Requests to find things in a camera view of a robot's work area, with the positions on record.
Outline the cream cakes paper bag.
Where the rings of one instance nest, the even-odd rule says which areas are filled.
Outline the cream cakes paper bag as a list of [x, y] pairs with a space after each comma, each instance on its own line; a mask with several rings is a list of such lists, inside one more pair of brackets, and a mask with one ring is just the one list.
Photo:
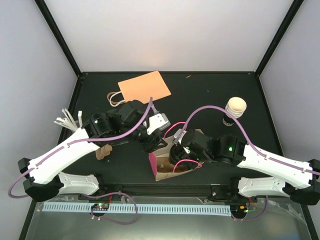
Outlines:
[[199, 169], [203, 165], [203, 161], [197, 163], [196, 160], [190, 157], [183, 157], [178, 163], [170, 163], [170, 149], [174, 145], [174, 136], [167, 136], [170, 130], [177, 125], [185, 124], [184, 121], [179, 121], [173, 124], [164, 134], [164, 141], [167, 146], [160, 148], [152, 153], [148, 154], [149, 163], [156, 181], [161, 181], [173, 177], [177, 177], [183, 174], [190, 173], [195, 169]]

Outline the brown pulp cup carriers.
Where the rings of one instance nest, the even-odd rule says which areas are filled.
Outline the brown pulp cup carriers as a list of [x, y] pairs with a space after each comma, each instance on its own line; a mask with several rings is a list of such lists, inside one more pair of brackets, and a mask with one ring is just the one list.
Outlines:
[[106, 156], [111, 154], [113, 147], [109, 144], [106, 144], [95, 151], [95, 156], [97, 160], [103, 160]]

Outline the stack of paper cups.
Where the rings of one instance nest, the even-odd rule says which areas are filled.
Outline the stack of paper cups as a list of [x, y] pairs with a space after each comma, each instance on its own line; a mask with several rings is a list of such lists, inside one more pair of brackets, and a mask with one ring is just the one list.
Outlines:
[[[228, 100], [225, 110], [235, 119], [240, 118], [247, 109], [247, 103], [240, 97], [232, 97]], [[231, 127], [235, 122], [226, 114], [223, 116], [222, 122], [225, 126]]]

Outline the white straws bundle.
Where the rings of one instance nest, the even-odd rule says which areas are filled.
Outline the white straws bundle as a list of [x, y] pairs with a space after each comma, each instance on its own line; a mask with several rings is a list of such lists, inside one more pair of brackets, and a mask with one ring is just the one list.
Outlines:
[[72, 132], [77, 131], [79, 128], [83, 126], [83, 112], [81, 110], [79, 110], [77, 113], [77, 120], [74, 120], [71, 113], [66, 108], [63, 108], [61, 112], [64, 114], [64, 117], [57, 117], [54, 121], [55, 124], [68, 130], [71, 130]]

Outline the black cup lid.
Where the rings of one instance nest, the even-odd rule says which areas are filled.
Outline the black cup lid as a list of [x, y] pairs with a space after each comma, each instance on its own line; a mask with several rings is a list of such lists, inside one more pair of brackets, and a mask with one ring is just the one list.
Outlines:
[[178, 161], [185, 158], [186, 154], [185, 149], [181, 145], [173, 145], [169, 151], [168, 160], [172, 165], [176, 165]]

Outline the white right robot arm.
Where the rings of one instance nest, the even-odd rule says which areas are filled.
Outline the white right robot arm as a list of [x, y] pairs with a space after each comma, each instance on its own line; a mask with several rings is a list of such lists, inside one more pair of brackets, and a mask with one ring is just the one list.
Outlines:
[[227, 189], [234, 202], [243, 197], [280, 196], [308, 206], [320, 200], [319, 160], [298, 161], [244, 143], [231, 135], [214, 139], [198, 130], [178, 130], [174, 135], [182, 152], [192, 159], [217, 166], [249, 169], [266, 177], [241, 177]]

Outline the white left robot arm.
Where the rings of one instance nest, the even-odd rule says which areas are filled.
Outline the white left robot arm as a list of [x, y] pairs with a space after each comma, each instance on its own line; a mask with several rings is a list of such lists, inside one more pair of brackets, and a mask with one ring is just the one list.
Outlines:
[[169, 125], [167, 116], [152, 102], [144, 105], [133, 100], [121, 107], [96, 113], [49, 152], [18, 161], [19, 171], [25, 177], [25, 196], [36, 202], [64, 194], [92, 195], [101, 200], [107, 195], [108, 188], [97, 174], [74, 175], [65, 173], [64, 169], [105, 145], [112, 147], [137, 141], [146, 153], [164, 148], [167, 143], [161, 134]]

